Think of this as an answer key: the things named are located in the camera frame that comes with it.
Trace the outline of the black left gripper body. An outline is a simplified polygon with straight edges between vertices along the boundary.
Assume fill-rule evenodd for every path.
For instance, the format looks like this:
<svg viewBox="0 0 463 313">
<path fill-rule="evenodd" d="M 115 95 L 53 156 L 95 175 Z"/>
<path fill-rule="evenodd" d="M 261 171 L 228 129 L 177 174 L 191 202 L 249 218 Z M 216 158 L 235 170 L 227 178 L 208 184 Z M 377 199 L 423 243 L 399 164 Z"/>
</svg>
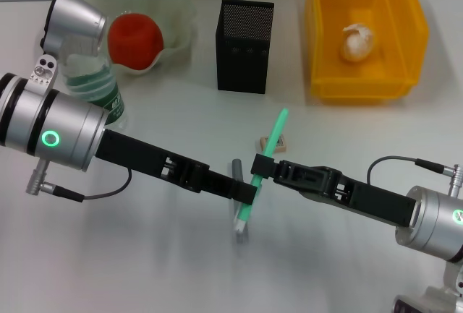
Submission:
<svg viewBox="0 0 463 313">
<path fill-rule="evenodd" d="M 112 130 L 103 133 L 95 156 L 192 192 L 207 189 L 209 165 Z"/>
</svg>

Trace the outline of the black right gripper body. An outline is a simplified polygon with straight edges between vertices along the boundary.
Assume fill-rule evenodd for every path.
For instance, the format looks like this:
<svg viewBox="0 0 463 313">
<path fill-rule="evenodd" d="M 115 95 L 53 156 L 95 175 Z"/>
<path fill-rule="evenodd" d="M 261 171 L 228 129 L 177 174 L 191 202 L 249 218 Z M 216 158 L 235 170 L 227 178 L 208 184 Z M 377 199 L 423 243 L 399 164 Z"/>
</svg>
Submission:
<svg viewBox="0 0 463 313">
<path fill-rule="evenodd" d="M 302 196 L 395 227 L 410 226 L 416 205 L 410 197 L 341 174 L 330 178 L 327 186 L 303 192 Z"/>
</svg>

